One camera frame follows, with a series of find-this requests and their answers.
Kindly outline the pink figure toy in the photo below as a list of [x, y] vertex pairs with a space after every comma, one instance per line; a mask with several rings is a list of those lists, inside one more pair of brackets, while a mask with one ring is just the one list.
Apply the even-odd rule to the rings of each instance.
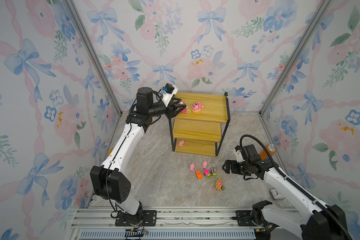
[[186, 114], [188, 110], [188, 106], [184, 102], [181, 102], [181, 104], [184, 105], [184, 108], [182, 109], [181, 113]]

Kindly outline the pink yellow doll toy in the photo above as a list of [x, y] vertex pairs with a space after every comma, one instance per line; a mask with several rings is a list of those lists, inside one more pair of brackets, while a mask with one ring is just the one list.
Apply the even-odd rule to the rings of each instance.
[[217, 180], [216, 189], [219, 190], [219, 191], [224, 191], [225, 190], [224, 182], [223, 182], [222, 179]]

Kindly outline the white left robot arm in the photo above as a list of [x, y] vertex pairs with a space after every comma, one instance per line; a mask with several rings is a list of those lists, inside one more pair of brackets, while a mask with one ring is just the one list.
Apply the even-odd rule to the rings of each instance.
[[128, 162], [140, 139], [154, 124], [153, 118], [165, 115], [171, 120], [186, 108], [176, 98], [177, 92], [178, 88], [172, 84], [166, 84], [158, 92], [149, 87], [139, 88], [113, 151], [100, 166], [92, 167], [94, 194], [110, 201], [114, 210], [127, 216], [141, 216], [142, 204], [130, 194], [132, 185], [125, 175]]

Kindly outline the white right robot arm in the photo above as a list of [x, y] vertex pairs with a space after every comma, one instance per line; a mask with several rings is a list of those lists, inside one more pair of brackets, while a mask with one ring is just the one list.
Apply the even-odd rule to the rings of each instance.
[[302, 240], [350, 240], [345, 212], [314, 197], [292, 180], [275, 163], [272, 156], [262, 159], [254, 145], [236, 146], [237, 160], [226, 160], [222, 169], [227, 174], [243, 176], [244, 180], [263, 180], [279, 191], [297, 210], [282, 210], [270, 201], [253, 204], [247, 217], [238, 222], [250, 222], [262, 227], [258, 233], [268, 235], [281, 227]]

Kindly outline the small card packet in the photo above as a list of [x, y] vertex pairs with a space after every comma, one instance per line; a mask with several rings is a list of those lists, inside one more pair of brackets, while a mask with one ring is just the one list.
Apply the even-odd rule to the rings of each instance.
[[270, 193], [274, 200], [284, 200], [285, 199], [284, 195], [281, 194], [281, 192], [276, 189], [271, 189]]

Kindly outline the green pink toy truck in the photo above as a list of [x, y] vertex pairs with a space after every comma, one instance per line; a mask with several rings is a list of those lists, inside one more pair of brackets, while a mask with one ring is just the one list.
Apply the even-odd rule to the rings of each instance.
[[210, 178], [212, 177], [210, 171], [207, 170], [207, 169], [204, 170], [204, 175], [205, 175], [205, 177], [206, 177], [207, 179], [210, 179]]

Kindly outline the orange toy car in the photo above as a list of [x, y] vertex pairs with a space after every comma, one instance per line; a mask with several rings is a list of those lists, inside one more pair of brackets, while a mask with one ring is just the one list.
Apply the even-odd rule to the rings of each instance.
[[197, 178], [198, 178], [198, 179], [202, 179], [202, 178], [203, 178], [203, 174], [202, 174], [202, 172], [201, 172], [200, 170], [197, 170], [197, 171], [196, 171], [196, 175], [197, 175]]

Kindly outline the wooden shelf with black frame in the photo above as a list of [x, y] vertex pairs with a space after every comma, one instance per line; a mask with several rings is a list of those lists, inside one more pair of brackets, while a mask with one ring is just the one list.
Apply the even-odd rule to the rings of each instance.
[[[219, 96], [179, 92], [176, 98], [181, 99], [188, 110], [169, 121], [173, 152], [217, 157], [231, 120], [228, 93]], [[196, 102], [204, 105], [201, 113], [191, 110]], [[185, 144], [180, 148], [181, 140]]]

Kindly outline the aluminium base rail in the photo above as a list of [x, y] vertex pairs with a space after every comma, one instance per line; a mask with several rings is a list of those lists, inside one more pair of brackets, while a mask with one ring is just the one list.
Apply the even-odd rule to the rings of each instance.
[[244, 217], [250, 208], [146, 207], [143, 222], [132, 225], [111, 208], [79, 210], [68, 240], [295, 240], [277, 227], [261, 235], [260, 227]]

